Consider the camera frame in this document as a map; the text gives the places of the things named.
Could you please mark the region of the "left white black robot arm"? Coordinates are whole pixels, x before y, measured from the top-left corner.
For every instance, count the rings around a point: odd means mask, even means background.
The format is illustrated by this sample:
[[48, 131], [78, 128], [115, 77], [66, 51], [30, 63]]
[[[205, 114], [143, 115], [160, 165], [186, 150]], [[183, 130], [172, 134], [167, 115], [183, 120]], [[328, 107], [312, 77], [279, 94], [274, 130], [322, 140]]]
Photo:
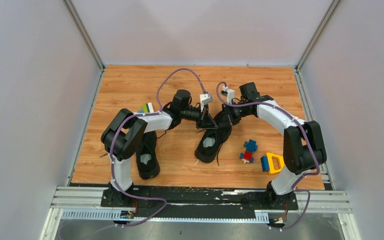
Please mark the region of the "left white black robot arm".
[[191, 100], [190, 92], [180, 89], [159, 111], [140, 113], [123, 108], [104, 130], [100, 140], [110, 158], [110, 184], [116, 189], [113, 198], [120, 206], [129, 206], [133, 201], [133, 193], [129, 190], [133, 184], [131, 159], [145, 142], [145, 135], [171, 130], [182, 120], [194, 121], [197, 129], [218, 128], [209, 113], [211, 95], [201, 94], [198, 106], [191, 105]]

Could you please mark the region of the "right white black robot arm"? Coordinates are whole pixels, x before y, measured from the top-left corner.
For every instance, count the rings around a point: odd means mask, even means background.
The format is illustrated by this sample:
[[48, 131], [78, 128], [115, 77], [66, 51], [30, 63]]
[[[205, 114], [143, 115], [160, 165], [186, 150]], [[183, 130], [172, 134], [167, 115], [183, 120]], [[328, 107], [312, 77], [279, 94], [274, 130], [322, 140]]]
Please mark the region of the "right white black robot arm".
[[255, 83], [239, 87], [241, 103], [233, 104], [235, 92], [222, 81], [217, 84], [216, 94], [227, 109], [230, 122], [254, 115], [266, 121], [283, 136], [283, 159], [285, 166], [269, 184], [272, 191], [265, 195], [266, 204], [278, 209], [286, 201], [285, 195], [306, 176], [316, 176], [320, 166], [327, 161], [326, 147], [320, 124], [305, 121], [282, 108], [270, 96], [262, 96]]

